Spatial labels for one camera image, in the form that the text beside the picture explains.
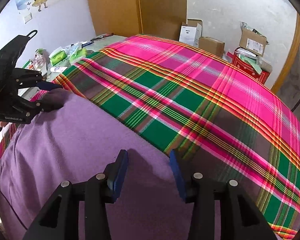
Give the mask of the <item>person's left hand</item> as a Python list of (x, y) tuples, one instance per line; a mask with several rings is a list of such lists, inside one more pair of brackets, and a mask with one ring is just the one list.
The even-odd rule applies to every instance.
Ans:
[(0, 121), (0, 127), (3, 128), (8, 125), (8, 122)]

